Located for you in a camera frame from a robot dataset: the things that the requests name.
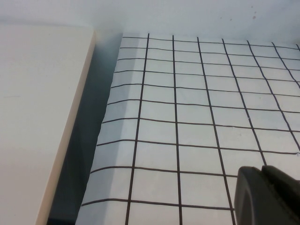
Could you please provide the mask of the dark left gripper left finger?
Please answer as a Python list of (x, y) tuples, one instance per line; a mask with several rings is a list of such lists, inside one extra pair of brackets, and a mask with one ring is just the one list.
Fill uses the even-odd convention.
[(283, 225), (279, 195), (262, 171), (243, 166), (238, 171), (234, 209), (239, 225)]

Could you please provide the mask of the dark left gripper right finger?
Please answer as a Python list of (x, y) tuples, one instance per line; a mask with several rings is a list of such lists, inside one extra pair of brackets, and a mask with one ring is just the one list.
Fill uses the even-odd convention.
[(262, 167), (262, 174), (270, 183), (272, 192), (286, 215), (300, 224), (300, 182), (271, 165)]

